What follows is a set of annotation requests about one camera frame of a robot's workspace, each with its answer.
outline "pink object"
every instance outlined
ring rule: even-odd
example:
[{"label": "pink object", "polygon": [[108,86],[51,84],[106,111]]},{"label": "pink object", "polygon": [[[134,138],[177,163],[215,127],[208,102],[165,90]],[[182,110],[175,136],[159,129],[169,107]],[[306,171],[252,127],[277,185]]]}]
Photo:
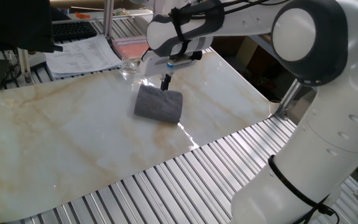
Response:
[{"label": "pink object", "polygon": [[146,36],[127,37],[113,40],[117,52],[126,59],[140,58],[149,48]]}]

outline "metal slatted table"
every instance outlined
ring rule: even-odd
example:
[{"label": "metal slatted table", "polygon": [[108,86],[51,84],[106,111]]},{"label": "metal slatted table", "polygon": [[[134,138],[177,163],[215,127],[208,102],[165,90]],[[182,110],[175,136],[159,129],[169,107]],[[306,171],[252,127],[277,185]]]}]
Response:
[{"label": "metal slatted table", "polygon": [[[91,23],[102,32],[103,21]],[[144,35],[144,27],[133,18],[113,21],[113,39],[136,35]],[[1,59],[10,55],[0,52]],[[34,84],[56,80],[47,67],[32,72]],[[19,77],[4,89],[22,86],[26,83]],[[270,155],[281,150],[295,128],[291,121],[272,116],[104,189],[9,224],[228,223],[234,193],[257,175]],[[353,196],[358,183],[350,177],[341,187],[333,209],[341,223],[358,223]],[[335,222],[336,218],[321,215],[313,223]]]}]

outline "keyboard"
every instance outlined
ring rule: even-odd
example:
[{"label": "keyboard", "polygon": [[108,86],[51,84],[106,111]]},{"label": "keyboard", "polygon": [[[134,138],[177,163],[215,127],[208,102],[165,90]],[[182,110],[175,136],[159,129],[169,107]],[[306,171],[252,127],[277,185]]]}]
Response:
[{"label": "keyboard", "polygon": [[52,25],[55,41],[94,37],[98,33],[90,22],[71,22]]}]

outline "gray cloth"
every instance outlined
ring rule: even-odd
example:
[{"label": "gray cloth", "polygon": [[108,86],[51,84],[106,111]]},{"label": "gray cloth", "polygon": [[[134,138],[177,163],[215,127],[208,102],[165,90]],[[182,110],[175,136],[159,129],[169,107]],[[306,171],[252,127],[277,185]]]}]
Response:
[{"label": "gray cloth", "polygon": [[179,123],[183,95],[178,91],[165,90],[141,85],[136,98],[134,113],[137,116]]}]

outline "black strap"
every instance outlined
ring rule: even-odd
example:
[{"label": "black strap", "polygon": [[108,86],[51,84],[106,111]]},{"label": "black strap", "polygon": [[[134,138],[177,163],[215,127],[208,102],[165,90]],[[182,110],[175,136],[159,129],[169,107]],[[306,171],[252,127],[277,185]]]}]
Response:
[{"label": "black strap", "polygon": [[307,203],[309,206],[313,207],[312,210],[314,211],[318,210],[319,213],[327,214],[329,216],[334,214],[333,210],[330,207],[323,204],[323,202],[327,199],[328,196],[325,197],[320,203],[316,203],[312,199],[308,198],[306,195],[304,195],[302,192],[296,189],[296,187],[292,185],[291,182],[287,180],[287,178],[284,177],[284,175],[280,172],[280,170],[277,168],[276,164],[274,163],[273,158],[274,155],[270,156],[270,158],[268,159],[268,165],[270,166],[274,174],[277,176],[277,178],[287,187],[288,190],[290,190],[293,194],[295,194],[304,203]]},{"label": "black strap", "polygon": [[174,7],[171,10],[171,13],[169,14],[169,16],[172,18],[172,24],[175,27],[178,39],[180,40],[180,42],[182,42],[181,49],[180,49],[180,51],[179,51],[179,53],[177,55],[183,55],[187,50],[187,46],[188,46],[190,40],[186,40],[185,36],[181,32],[180,20],[179,20],[179,11],[180,10],[178,8]]}]

